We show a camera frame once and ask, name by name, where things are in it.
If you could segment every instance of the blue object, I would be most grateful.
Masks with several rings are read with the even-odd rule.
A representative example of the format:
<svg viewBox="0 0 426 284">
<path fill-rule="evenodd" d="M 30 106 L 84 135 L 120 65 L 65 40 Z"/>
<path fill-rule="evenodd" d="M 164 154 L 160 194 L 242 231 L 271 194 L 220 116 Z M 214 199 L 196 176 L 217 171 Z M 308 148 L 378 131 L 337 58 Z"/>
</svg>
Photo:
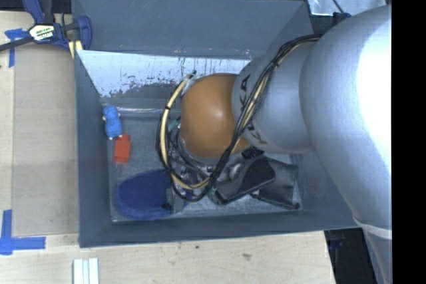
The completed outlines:
<svg viewBox="0 0 426 284">
<path fill-rule="evenodd" d="M 45 22 L 45 14 L 40 5 L 39 0 L 22 0 L 25 11 L 28 12 L 34 19 L 34 24 L 41 24 Z"/>
<path fill-rule="evenodd" d="M 11 42 L 15 41 L 16 39 L 29 37 L 28 32 L 22 29 L 6 30 L 5 35 L 7 36 L 7 38 L 11 40 Z M 9 68 L 13 67 L 14 65 L 15 65 L 15 48 L 12 48 L 9 52 Z"/>
<path fill-rule="evenodd" d="M 117 108 L 113 105 L 108 105 L 103 108 L 105 117 L 105 133 L 112 139 L 122 135 L 122 124 L 118 116 Z"/>
<path fill-rule="evenodd" d="M 135 220 L 156 220 L 172 214 L 168 208 L 166 190 L 171 187 L 165 170 L 141 173 L 123 181 L 115 192 L 119 212 Z"/>
<path fill-rule="evenodd" d="M 3 224 L 1 226 L 0 255 L 11 255 L 13 251 L 20 249 L 44 249 L 46 237 L 15 238 L 11 236 L 12 210 L 3 212 Z"/>
<path fill-rule="evenodd" d="M 26 12 L 34 19 L 34 26 L 28 32 L 36 44 L 50 44 L 69 51 L 70 40 L 64 32 L 70 29 L 80 29 L 80 41 L 84 49 L 88 49 L 92 42 L 91 22 L 87 16 L 77 18 L 78 25 L 62 27 L 55 23 L 52 14 L 52 0 L 22 0 Z"/>
</svg>

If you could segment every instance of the gray box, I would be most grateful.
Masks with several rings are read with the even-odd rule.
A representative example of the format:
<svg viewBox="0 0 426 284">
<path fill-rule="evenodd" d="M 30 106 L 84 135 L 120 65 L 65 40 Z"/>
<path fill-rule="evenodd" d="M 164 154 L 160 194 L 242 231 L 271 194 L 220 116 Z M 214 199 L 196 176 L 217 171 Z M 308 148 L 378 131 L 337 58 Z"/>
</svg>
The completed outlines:
<svg viewBox="0 0 426 284">
<path fill-rule="evenodd" d="M 160 165 L 153 152 L 154 136 L 149 127 L 152 124 L 156 126 L 174 83 L 146 84 L 139 80 L 131 89 L 123 91 L 123 83 L 117 86 L 116 91 L 103 93 L 101 88 L 110 77 L 103 61 L 110 61 L 111 53 L 116 56 L 116 61 L 126 61 L 126 68 L 131 68 L 132 60 L 140 60 L 140 56 L 196 57 L 203 61 L 226 59 L 230 64 L 248 61 L 276 51 L 293 38 L 312 34 L 303 2 L 72 2 L 73 17 L 87 15 L 93 25 L 91 51 L 75 56 L 81 247 L 355 227 L 350 209 L 322 168 L 315 152 L 303 157 L 269 155 L 285 161 L 295 160 L 299 165 L 298 192 L 302 210 L 287 211 L 250 199 L 234 203 L 243 205 L 242 209 L 233 208 L 230 204 L 216 206 L 213 213 L 207 205 L 167 219 L 130 221 L 122 219 L 114 209 L 111 194 L 119 181 L 137 172 L 138 163 L 141 171 Z M 91 68 L 87 68 L 83 61 L 89 59 L 96 59 L 99 67 L 92 64 Z M 139 147 L 132 150 L 133 163 L 129 162 L 127 170 L 118 169 L 109 162 L 111 145 L 108 144 L 102 121 L 105 103 L 121 108 L 123 124 L 128 129 L 145 132 L 146 138 L 134 140 Z"/>
</svg>

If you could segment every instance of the orange block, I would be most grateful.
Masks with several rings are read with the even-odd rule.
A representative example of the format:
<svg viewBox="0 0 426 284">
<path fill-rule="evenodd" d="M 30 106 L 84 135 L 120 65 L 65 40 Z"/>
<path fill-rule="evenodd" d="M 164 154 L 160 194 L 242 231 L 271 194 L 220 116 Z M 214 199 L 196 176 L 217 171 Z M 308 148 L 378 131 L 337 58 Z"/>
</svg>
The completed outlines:
<svg viewBox="0 0 426 284">
<path fill-rule="evenodd" d="M 130 137 L 128 134 L 123 134 L 122 137 L 118 137 L 115 141 L 114 149 L 114 162 L 121 162 L 126 164 L 130 156 Z"/>
</svg>

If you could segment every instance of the blue sponge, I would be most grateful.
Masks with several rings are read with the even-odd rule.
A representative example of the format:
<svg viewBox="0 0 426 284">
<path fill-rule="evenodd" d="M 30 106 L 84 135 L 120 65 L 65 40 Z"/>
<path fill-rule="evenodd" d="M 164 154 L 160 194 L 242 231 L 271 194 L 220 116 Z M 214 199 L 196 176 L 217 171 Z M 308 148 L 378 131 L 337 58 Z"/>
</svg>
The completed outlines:
<svg viewBox="0 0 426 284">
<path fill-rule="evenodd" d="M 116 207 L 130 219 L 156 220 L 166 217 L 172 214 L 166 208 L 166 190 L 170 187 L 170 176 L 165 170 L 141 173 L 118 185 L 115 192 Z"/>
</svg>

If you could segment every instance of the clamp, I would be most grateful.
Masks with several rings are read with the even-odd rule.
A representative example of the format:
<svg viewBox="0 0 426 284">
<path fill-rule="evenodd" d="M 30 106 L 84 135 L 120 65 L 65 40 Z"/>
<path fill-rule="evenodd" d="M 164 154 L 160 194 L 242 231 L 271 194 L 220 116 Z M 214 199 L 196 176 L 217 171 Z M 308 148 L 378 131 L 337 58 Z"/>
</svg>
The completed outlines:
<svg viewBox="0 0 426 284">
<path fill-rule="evenodd" d="M 74 29 L 80 31 L 80 42 L 86 50 L 92 41 L 91 22 L 87 16 L 77 18 L 76 23 L 60 25 L 55 22 L 52 14 L 52 0 L 22 0 L 25 11 L 34 19 L 34 25 L 28 29 L 29 37 L 0 45 L 0 51 L 12 49 L 20 45 L 34 42 L 35 44 L 50 44 L 70 51 L 70 40 L 66 32 Z"/>
</svg>

